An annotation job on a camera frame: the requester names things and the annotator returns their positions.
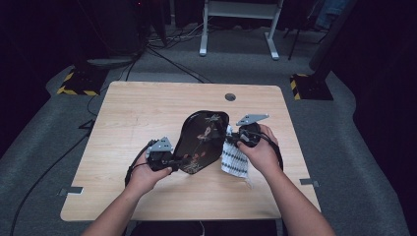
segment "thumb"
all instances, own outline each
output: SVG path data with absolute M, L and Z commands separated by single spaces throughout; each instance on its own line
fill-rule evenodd
M 241 141 L 238 141 L 236 145 L 243 153 L 246 153 L 250 148 L 250 147 L 247 147 L 245 144 L 243 144 Z
M 157 180 L 161 180 L 165 178 L 166 176 L 170 175 L 172 172 L 172 167 L 166 167 L 164 169 L 158 170 L 155 173 L 157 174 L 155 177 Z

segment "person's right hand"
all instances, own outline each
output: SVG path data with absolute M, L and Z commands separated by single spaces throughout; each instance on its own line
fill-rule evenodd
M 261 132 L 266 134 L 274 143 L 278 145 L 278 140 L 273 135 L 270 127 L 261 125 Z M 268 174 L 270 171 L 280 170 L 279 161 L 276 157 L 275 151 L 270 144 L 261 139 L 255 147 L 247 147 L 242 142 L 237 143 L 237 147 L 248 156 L 251 163 L 256 169 L 258 169 L 263 175 Z

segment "hand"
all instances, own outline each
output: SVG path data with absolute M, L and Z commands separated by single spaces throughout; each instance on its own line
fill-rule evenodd
M 270 127 L 261 125 L 261 132 L 266 134 L 274 143 L 278 145 L 278 140 L 273 135 Z M 270 144 L 261 139 L 255 147 L 247 147 L 242 142 L 237 143 L 238 148 L 248 156 L 251 163 L 256 169 L 258 169 L 263 175 L 266 175 L 270 171 L 280 170 L 278 158 L 275 151 Z
M 131 180 L 126 188 L 138 194 L 139 197 L 152 190 L 159 180 L 172 172 L 171 167 L 152 171 L 147 165 L 145 153 L 139 157 L 136 165 L 138 166 L 133 170 Z

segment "black cable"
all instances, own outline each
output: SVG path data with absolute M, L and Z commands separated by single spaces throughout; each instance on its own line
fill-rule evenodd
M 71 152 L 71 150 L 73 150 L 77 145 L 79 145 L 86 137 L 88 136 L 88 134 L 85 134 L 79 141 L 77 141 L 71 148 L 69 148 L 63 155 L 61 155 L 61 157 L 59 157 L 51 166 L 49 166 L 49 168 L 47 168 L 43 174 L 36 180 L 36 182 L 34 182 L 34 184 L 31 186 L 31 188 L 28 190 L 28 192 L 25 194 L 24 198 L 22 199 L 21 203 L 19 204 L 18 209 L 16 210 L 15 213 L 15 217 L 13 219 L 13 223 L 12 223 L 12 228 L 10 230 L 10 236 L 13 236 L 13 234 L 15 233 L 15 227 L 16 227 L 16 223 L 18 221 L 18 216 L 19 213 L 25 203 L 25 201 L 27 200 L 27 198 L 29 197 L 31 191 L 33 191 L 34 187 L 36 187 L 36 185 L 43 179 L 43 177 L 45 177 L 45 175 L 59 162 L 61 161 L 68 153 Z
M 128 69 L 128 67 L 129 67 L 129 65 L 128 65 L 128 66 L 126 66 L 126 67 L 125 67 L 125 69 L 123 69 L 122 73 L 120 73 L 120 76 L 119 76 L 119 78 L 117 78 L 117 80 L 116 80 L 116 81 L 120 81 L 120 79 L 122 79 L 123 74 L 125 73 L 126 69 Z M 102 92 L 104 92 L 105 90 L 107 90 L 107 89 L 108 89 L 108 87 L 109 87 L 109 86 L 107 86 L 107 87 L 103 88 L 103 89 L 100 91 L 100 93 L 102 93 Z M 91 104 L 91 102 L 92 102 L 92 100 L 93 100 L 94 98 L 95 98 L 95 96 L 93 96 L 93 97 L 89 100 L 89 103 L 87 104 L 87 111 L 89 112 L 89 114 L 91 114 L 91 115 L 93 115 L 93 116 L 98 116 L 98 114 L 95 114 L 94 112 L 92 112 L 92 111 L 89 109 L 89 105 Z
M 162 59 L 164 59 L 164 60 L 166 60 L 167 62 L 169 62 L 169 63 L 171 63 L 173 66 L 175 66 L 176 68 L 178 68 L 178 69 L 180 69 L 181 71 L 183 71 L 183 72 L 185 72 L 185 73 L 187 73 L 188 75 L 190 75 L 191 77 L 193 77 L 193 78 L 195 78 L 196 80 L 198 80 L 200 83 L 202 83 L 202 84 L 204 84 L 205 82 L 204 81 L 202 81 L 200 78 L 198 78 L 198 77 L 196 77 L 195 75 L 193 75 L 193 74 L 191 74 L 189 71 L 192 71 L 191 69 L 189 69 L 189 68 L 186 68 L 185 66 L 183 66 L 183 65 L 181 65 L 181 64 L 179 64 L 179 63 L 176 63 L 176 62 L 173 62 L 173 61 L 171 61 L 171 60 L 169 60 L 168 58 L 166 58 L 165 56 L 162 56 L 160 53 L 158 53 L 158 52 L 156 52 L 155 50 L 153 50 L 152 48 L 150 48 L 150 47 L 148 47 L 148 49 L 150 50 L 150 51 L 152 51 L 153 53 L 155 53 L 156 54 L 156 56 L 158 56 L 158 57 L 160 57 L 160 58 L 162 58 Z M 210 83 L 212 83 L 213 84 L 213 82 L 212 81 L 210 81 L 209 79 L 207 79 L 206 77 L 203 77 L 203 78 L 205 78 L 206 80 L 208 80 Z
M 128 81 L 128 78 L 129 78 L 130 72 L 132 71 L 133 66 L 135 66 L 135 63 L 136 63 L 138 60 L 139 60 L 139 58 L 138 58 L 138 59 L 136 59 L 136 60 L 132 63 L 132 66 L 129 68 L 128 75 L 126 75 L 125 82 L 127 82 L 127 81 Z

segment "wooden table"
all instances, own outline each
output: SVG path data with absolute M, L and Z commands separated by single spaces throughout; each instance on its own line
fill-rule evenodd
M 236 95 L 234 101 L 225 99 Z M 175 147 L 185 119 L 198 110 L 224 111 L 230 125 L 246 114 L 269 114 L 261 124 L 279 140 L 284 172 L 320 209 L 303 154 L 279 87 L 182 83 L 113 82 L 103 101 L 69 195 L 64 220 L 95 220 L 123 191 L 128 166 L 149 140 L 168 137 Z M 195 175 L 181 170 L 159 181 L 140 200 L 132 219 L 266 219 L 280 218 L 268 184 L 249 167 L 253 188 L 220 169 L 220 160 Z

